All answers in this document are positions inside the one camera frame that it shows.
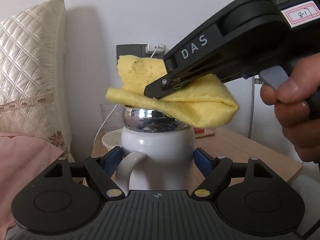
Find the person's right hand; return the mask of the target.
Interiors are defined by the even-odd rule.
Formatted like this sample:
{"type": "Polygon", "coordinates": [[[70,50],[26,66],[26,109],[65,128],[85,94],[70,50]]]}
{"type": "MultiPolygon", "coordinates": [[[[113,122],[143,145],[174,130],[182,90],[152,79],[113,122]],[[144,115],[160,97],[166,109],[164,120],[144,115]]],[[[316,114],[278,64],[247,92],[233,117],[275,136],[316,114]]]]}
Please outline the person's right hand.
{"type": "Polygon", "coordinates": [[[319,162],[319,120],[309,119],[305,99],[319,87],[319,53],[299,60],[277,90],[263,84],[260,96],[266,105],[273,105],[283,135],[295,147],[303,162],[319,162]]]}

